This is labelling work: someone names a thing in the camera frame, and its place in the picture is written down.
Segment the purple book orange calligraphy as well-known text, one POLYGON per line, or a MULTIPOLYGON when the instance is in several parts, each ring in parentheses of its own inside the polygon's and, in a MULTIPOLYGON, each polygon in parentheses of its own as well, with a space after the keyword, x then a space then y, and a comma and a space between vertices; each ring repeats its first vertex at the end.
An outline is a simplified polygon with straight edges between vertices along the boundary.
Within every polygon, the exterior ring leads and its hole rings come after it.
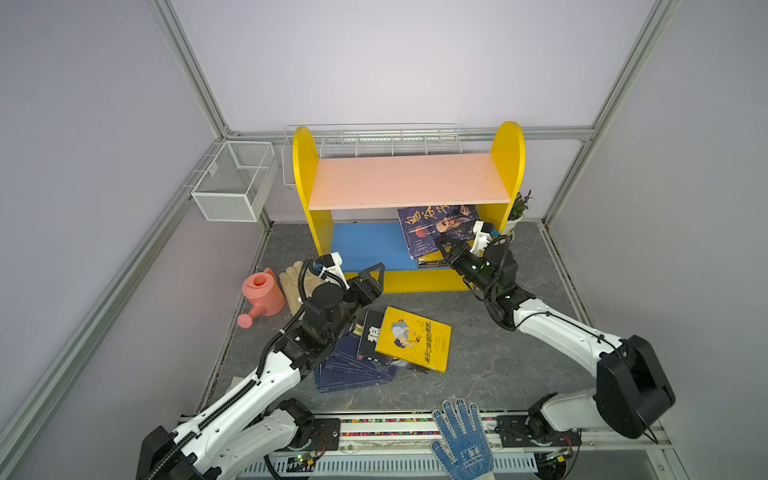
POLYGON ((475 205, 405 207, 399 208, 397 214, 412 259, 437 252, 441 235, 458 241, 473 240, 473 227, 480 220, 475 205))

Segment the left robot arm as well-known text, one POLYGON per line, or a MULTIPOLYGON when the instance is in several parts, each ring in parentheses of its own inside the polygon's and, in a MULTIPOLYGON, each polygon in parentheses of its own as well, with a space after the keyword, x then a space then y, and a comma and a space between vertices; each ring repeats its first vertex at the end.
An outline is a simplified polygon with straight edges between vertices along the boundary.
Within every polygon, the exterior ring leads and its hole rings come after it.
POLYGON ((234 479, 307 437, 312 414, 281 397, 330 356, 356 312, 383 293, 385 274, 378 263, 347 281, 332 274, 312 293, 301 290, 298 311, 267 342, 250 374, 188 421, 173 430, 159 426, 144 438, 137 478, 234 479))

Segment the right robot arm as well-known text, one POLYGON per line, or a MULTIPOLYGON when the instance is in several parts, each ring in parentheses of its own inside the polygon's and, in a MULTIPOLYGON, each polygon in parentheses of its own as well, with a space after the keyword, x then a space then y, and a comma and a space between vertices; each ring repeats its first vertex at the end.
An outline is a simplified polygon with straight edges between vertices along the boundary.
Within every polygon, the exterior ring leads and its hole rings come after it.
POLYGON ((517 433, 541 445, 560 433, 579 429, 610 428, 637 439, 675 405, 671 383, 646 339, 637 335, 622 338, 591 328, 518 284, 518 266, 508 237, 490 240, 483 250, 447 235, 439 236, 436 244, 497 326, 543 341, 595 380, 586 390, 540 398, 529 408, 517 433))

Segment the yellow blue-figure cartoon book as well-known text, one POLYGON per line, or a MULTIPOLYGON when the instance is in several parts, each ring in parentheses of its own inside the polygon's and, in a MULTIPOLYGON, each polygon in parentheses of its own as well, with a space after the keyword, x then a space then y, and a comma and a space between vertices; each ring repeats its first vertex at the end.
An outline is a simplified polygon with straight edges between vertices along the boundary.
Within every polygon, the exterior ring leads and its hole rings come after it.
POLYGON ((430 371, 448 368, 452 327, 395 307, 383 315, 376 352, 430 371))

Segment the yellow cartoon boy book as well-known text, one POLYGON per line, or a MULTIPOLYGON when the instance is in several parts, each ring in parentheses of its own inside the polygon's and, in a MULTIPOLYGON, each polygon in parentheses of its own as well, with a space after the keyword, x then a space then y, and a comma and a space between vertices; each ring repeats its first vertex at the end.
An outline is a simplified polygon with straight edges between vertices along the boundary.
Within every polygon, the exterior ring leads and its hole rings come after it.
POLYGON ((442 252, 436 251, 417 259, 418 269, 451 268, 451 263, 445 259, 442 252))

